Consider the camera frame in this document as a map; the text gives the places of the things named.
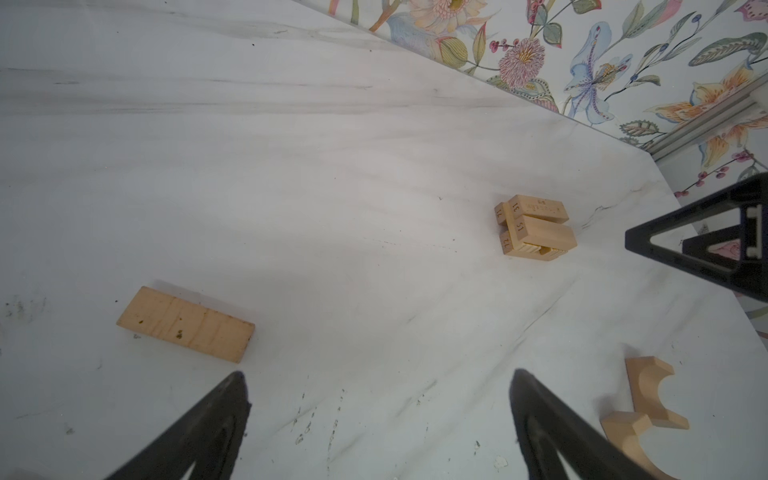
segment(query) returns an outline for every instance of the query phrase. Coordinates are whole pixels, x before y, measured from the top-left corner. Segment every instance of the blue flower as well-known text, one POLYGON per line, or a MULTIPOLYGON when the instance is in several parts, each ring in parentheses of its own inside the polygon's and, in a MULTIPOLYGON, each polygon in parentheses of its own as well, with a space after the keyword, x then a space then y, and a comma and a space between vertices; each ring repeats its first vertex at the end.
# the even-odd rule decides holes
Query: blue flower
POLYGON ((571 96, 568 117, 573 118, 578 112, 585 111, 587 120, 593 125, 614 118, 608 111, 608 103, 598 98, 598 90, 605 90, 611 82, 624 74, 632 61, 632 55, 627 55, 621 61, 619 57, 612 58, 598 67, 598 60, 608 50, 610 43, 611 27, 606 22, 594 24, 584 47, 571 62, 573 79, 565 86, 565 93, 571 96))

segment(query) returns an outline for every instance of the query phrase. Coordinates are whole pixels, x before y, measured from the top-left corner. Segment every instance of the tabletop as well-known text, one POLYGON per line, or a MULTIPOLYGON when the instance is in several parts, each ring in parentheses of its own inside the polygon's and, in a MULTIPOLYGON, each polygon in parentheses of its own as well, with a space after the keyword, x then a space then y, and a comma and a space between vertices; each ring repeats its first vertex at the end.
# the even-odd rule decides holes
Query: tabletop
POLYGON ((762 478, 768 353, 733 294, 624 249, 644 152, 286 0, 0 7, 0 478, 103 478, 235 369, 233 478, 527 478, 517 368, 600 429, 674 366, 649 457, 762 478), (502 254, 494 206, 578 247, 502 254), (115 326, 141 286, 256 325, 242 363, 115 326))

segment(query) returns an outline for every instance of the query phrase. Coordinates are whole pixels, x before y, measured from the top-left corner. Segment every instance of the marble surface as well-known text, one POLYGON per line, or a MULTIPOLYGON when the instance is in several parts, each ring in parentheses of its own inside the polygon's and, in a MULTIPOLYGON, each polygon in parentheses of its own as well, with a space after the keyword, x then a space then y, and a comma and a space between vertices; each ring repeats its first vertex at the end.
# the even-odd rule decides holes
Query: marble surface
POLYGON ((738 303, 624 250, 677 208, 647 154, 294 2, 6 2, 0 32, 0 478, 102 478, 235 368, 234 478, 527 478, 514 370, 598 427, 637 354, 691 424, 644 435, 658 466, 764 476, 738 303), (518 193, 579 247, 504 257, 518 193), (243 362, 116 327, 142 285, 254 322, 243 362))

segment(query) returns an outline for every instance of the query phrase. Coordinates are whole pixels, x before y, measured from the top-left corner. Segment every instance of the black plastic part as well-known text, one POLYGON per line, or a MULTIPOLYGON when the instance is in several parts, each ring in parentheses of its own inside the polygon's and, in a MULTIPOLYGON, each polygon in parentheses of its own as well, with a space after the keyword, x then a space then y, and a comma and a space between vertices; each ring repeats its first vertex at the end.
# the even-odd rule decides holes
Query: black plastic part
POLYGON ((568 479, 558 452, 584 479, 654 480, 526 370, 515 370, 509 401, 531 480, 568 479))
POLYGON ((107 480, 227 480, 250 412, 245 376, 233 372, 107 480))
POLYGON ((768 302, 768 173, 758 174, 705 197, 674 212, 627 230, 624 246, 658 262, 674 266, 710 282, 725 286, 757 300, 768 302), (747 209, 760 206, 757 215, 747 209), (653 245, 650 238, 691 222, 704 220, 737 208, 740 223, 705 233, 683 242, 683 253, 653 245), (739 260, 731 260, 707 248, 738 238, 739 260))

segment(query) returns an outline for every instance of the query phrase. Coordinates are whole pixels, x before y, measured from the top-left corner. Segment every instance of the wall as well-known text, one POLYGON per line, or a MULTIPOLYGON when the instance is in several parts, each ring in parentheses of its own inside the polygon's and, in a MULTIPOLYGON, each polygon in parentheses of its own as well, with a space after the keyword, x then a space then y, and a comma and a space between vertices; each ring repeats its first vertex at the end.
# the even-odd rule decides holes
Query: wall
MULTIPOLYGON (((681 148, 659 163, 675 197, 682 205, 713 194, 739 180, 768 171, 768 113, 754 107, 722 125, 697 144, 681 148)), ((699 233, 719 230, 740 221, 726 212, 694 224, 699 233)), ((713 251, 738 258, 735 240, 713 251)), ((739 303, 768 348, 768 303, 737 294, 739 303)))
POLYGON ((766 0, 304 0, 629 144, 768 69, 766 0))

